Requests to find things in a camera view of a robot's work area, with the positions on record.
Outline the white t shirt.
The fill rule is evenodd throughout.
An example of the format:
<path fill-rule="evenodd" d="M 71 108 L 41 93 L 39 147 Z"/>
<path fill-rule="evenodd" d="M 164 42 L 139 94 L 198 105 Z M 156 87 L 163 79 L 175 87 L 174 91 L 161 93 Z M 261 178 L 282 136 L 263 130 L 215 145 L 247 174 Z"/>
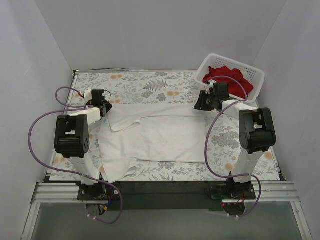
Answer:
<path fill-rule="evenodd" d="M 138 161 L 204 163 L 205 113 L 189 103 L 119 104 L 97 133 L 103 176 L 115 183 Z"/>

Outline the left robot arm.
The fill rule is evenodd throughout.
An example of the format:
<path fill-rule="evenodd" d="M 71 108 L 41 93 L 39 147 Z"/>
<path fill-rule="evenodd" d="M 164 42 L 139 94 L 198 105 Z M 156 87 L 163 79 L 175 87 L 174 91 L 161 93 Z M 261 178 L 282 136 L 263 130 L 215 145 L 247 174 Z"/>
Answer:
<path fill-rule="evenodd" d="M 94 166 L 89 155 L 89 127 L 101 121 L 112 109 L 104 89 L 87 89 L 81 96 L 86 100 L 83 110 L 59 115 L 56 120 L 54 149 L 73 166 L 73 174 L 80 176 L 78 186 L 83 193 L 95 200 L 106 196 L 106 187 L 100 183 L 101 172 Z"/>

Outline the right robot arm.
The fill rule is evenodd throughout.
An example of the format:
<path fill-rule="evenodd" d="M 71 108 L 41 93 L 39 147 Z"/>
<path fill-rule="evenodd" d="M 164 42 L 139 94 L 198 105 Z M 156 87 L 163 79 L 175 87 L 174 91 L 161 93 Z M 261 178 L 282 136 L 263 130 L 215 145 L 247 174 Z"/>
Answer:
<path fill-rule="evenodd" d="M 199 94 L 194 106 L 199 111 L 218 111 L 218 115 L 228 115 L 238 120 L 238 138 L 241 151 L 236 167 L 227 176 L 214 173 L 225 181 L 209 188 L 213 199 L 239 199 L 253 195 L 252 179 L 254 169 L 270 147 L 276 143 L 276 133 L 271 110 L 267 107 L 249 106 L 244 99 L 230 97 L 225 82 L 210 83 Z"/>

